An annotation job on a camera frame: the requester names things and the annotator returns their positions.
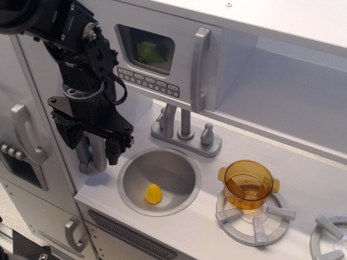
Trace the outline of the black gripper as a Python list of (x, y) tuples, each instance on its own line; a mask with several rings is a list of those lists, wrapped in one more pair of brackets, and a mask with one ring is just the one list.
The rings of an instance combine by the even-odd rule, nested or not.
[(116, 165), (125, 148), (133, 144), (133, 126), (117, 111), (116, 97), (115, 92), (102, 92), (87, 100), (50, 97), (48, 105), (53, 109), (52, 117), (65, 144), (73, 150), (84, 132), (94, 134), (106, 139), (108, 163)]

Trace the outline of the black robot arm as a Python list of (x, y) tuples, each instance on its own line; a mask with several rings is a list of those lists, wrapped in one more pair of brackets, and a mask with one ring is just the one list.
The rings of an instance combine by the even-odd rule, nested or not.
[(1, 1), (1, 33), (42, 41), (62, 76), (62, 97), (50, 97), (52, 117), (66, 145), (74, 149), (84, 133), (105, 140), (115, 165), (133, 144), (133, 126), (116, 107), (123, 81), (114, 72), (117, 51), (104, 38), (93, 13), (78, 1)]

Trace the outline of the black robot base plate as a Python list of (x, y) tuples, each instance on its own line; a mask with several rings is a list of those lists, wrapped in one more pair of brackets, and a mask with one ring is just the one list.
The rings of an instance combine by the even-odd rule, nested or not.
[(1, 259), (57, 259), (49, 246), (40, 246), (7, 227), (1, 218)]

